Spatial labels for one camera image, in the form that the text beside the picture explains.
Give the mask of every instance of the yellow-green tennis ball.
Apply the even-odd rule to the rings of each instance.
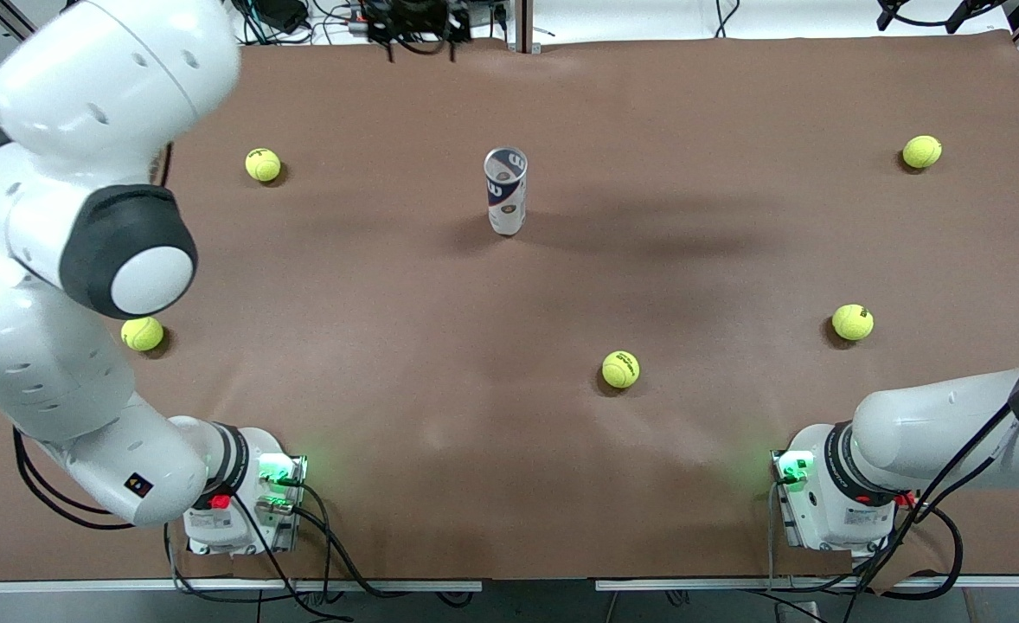
[[[913,168],[925,168],[941,159],[941,141],[932,137],[914,137],[902,150],[902,159]]]
[[[279,162],[275,152],[260,147],[249,152],[248,157],[244,159],[244,166],[249,170],[249,174],[252,174],[253,180],[271,181],[279,176],[283,163]]]
[[[833,315],[837,334],[850,342],[865,339],[874,328],[874,316],[862,305],[845,305]]]
[[[601,375],[609,385],[625,390],[640,378],[640,362],[631,352],[610,352],[601,362]]]
[[[152,351],[163,342],[163,325],[152,317],[126,320],[121,326],[121,342],[133,351]]]

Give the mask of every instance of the cylindrical container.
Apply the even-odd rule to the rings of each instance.
[[[490,225],[512,237],[525,224],[525,170],[529,161],[515,147],[497,147],[483,162],[486,170],[486,212]]]

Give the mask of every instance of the brown tabletop surface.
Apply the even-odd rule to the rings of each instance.
[[[235,94],[174,145],[202,261],[161,315],[173,348],[132,356],[163,414],[311,457],[368,576],[759,575],[770,450],[874,391],[1019,366],[1007,33],[396,59],[245,50]],[[944,157],[910,174],[897,154],[921,134]],[[502,145],[530,159],[515,238],[485,213]],[[283,159],[271,186],[245,174],[257,146]],[[852,348],[825,330],[846,303],[877,318]],[[615,395],[597,373],[620,348],[643,377]],[[1019,573],[1019,491],[948,508],[965,572]],[[291,575],[320,573],[306,539]],[[906,560],[945,569],[946,543]],[[0,580],[166,574],[157,529],[40,506],[0,415]]]

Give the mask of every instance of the gray floor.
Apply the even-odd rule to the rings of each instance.
[[[674,608],[658,591],[625,591],[616,599],[613,623],[774,622],[775,605],[741,591],[691,591],[690,603]],[[254,592],[236,596],[253,598]],[[782,595],[794,601],[809,598]],[[487,582],[470,607],[450,610],[431,594],[396,600],[374,600],[348,594],[327,612],[355,616],[359,623],[604,623],[611,592],[596,592],[585,580]],[[839,623],[847,598],[817,595],[821,616]],[[35,620],[37,623],[250,623],[256,607],[209,604],[170,591],[39,592],[0,595],[0,623]],[[266,623],[309,623],[313,616],[289,601],[265,604]],[[853,623],[1009,623],[1019,622],[1019,588],[976,588],[952,591],[928,603],[864,595],[852,615]]]

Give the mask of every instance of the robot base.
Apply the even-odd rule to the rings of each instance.
[[[876,552],[894,528],[894,504],[866,506],[841,492],[825,469],[825,438],[832,425],[806,426],[790,450],[771,454],[779,477],[803,473],[802,481],[783,484],[780,508],[787,541],[810,550],[849,550],[854,558]]]
[[[271,552],[291,552],[301,518],[289,509],[301,504],[303,488],[268,480],[264,464],[276,458],[287,462],[287,474],[283,480],[302,484],[306,478],[306,458],[283,455],[276,438],[264,430],[239,430],[249,443],[249,468],[248,476],[237,488],[236,498],[248,508],[233,498],[221,502],[227,502],[225,508],[191,509],[182,513],[187,549],[197,555],[258,555],[268,549]],[[260,539],[252,522],[260,528],[267,543]]]

